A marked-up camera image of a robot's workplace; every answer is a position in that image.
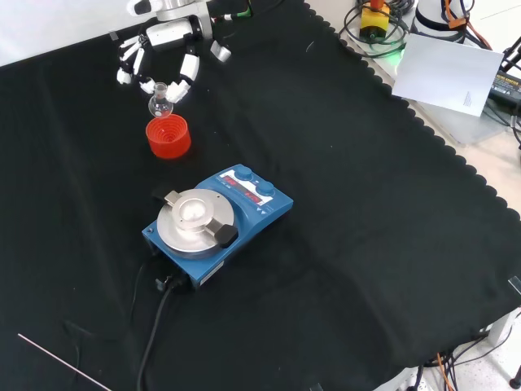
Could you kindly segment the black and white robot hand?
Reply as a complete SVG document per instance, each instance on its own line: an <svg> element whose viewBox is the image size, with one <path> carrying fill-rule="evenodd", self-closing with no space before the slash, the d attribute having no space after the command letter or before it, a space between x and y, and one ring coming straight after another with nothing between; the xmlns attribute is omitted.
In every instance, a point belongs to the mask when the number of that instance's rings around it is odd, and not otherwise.
<svg viewBox="0 0 521 391"><path fill-rule="evenodd" d="M195 52L195 43L210 40L210 51L224 63L231 51L213 38L213 26L252 15L248 7L244 12L211 16L205 1L130 1L127 12L133 17L149 15L151 18L142 25L140 33L119 45L116 79L121 85L136 81L146 94L152 96L157 92L158 83L142 72L147 53L182 46L186 53L179 72L180 81L167 84L160 96L161 100L172 104L179 103L188 94L198 76L200 57Z"/></svg>

